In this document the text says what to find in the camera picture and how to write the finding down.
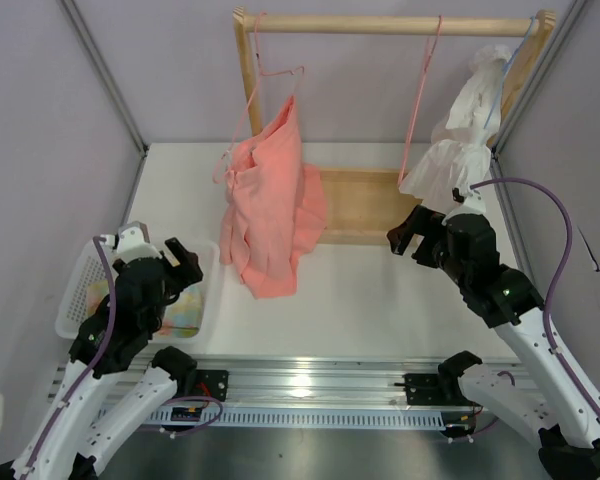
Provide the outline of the floral pastel skirt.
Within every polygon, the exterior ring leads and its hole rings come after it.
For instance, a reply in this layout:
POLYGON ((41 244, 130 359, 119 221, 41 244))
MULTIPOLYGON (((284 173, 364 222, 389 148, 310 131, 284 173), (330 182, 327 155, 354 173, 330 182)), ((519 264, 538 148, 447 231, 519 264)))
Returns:
MULTIPOLYGON (((87 316, 90 317, 102 299, 109 293, 106 280, 90 284, 86 289, 87 316)), ((165 310, 162 327, 156 332, 154 338, 194 337, 202 324, 204 297, 197 285, 191 285, 184 290, 178 300, 169 305, 165 310)))

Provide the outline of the pink wire hanger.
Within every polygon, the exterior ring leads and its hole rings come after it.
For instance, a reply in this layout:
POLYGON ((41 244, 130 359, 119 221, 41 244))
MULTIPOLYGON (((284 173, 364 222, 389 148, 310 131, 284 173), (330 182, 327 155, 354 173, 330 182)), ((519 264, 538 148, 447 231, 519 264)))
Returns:
POLYGON ((417 118, 418 118, 418 113, 420 110, 421 99, 422 99, 429 67, 430 67, 430 64, 432 61, 432 57, 434 55, 434 52, 436 50, 436 47, 437 47, 437 44, 438 44, 438 41, 439 41, 439 38, 441 35, 443 21, 444 21, 444 17, 442 15, 439 15, 437 28, 435 30, 435 35, 429 37, 425 43, 425 49, 424 49, 423 60, 422 60, 421 69, 420 69, 420 73, 419 73, 418 85, 417 85, 417 89, 416 89, 416 93, 415 93, 415 97, 414 97, 414 101, 413 101, 413 105, 412 105, 412 111, 411 111, 411 115, 410 115, 408 129, 407 129, 406 136, 405 136, 403 158, 402 158, 401 168, 400 168, 399 175, 398 175, 397 186, 400 186, 402 184, 402 182, 407 174, 406 169, 407 169, 411 144, 413 141, 415 126, 416 126, 416 122, 417 122, 417 118))

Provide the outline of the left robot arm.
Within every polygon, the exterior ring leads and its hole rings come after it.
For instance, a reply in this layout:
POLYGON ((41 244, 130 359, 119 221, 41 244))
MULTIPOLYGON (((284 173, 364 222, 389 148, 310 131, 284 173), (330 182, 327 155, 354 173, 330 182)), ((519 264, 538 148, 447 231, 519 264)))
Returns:
POLYGON ((101 404, 162 326, 165 310, 202 281, 196 253, 175 238, 166 256, 145 240, 115 242, 104 262, 109 293, 85 320, 69 350, 61 387, 42 426, 20 456, 0 465, 0 479, 96 479, 144 420, 197 387, 197 363, 174 346, 159 350, 142 380, 101 420, 101 404))

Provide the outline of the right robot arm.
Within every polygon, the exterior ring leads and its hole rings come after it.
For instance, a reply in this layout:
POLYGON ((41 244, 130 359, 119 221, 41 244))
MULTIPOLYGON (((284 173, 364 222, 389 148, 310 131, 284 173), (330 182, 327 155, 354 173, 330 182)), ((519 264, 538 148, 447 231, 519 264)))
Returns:
POLYGON ((438 395, 486 407, 536 448, 551 478, 599 479, 600 392, 587 379, 571 379, 580 369, 565 364, 572 355, 543 319, 545 302, 524 273, 501 263, 486 217, 445 218, 417 206, 388 232, 391 251, 404 254, 413 236, 421 239, 413 260, 445 272, 466 306, 515 353, 543 398, 529 397, 468 351, 439 365, 438 395))

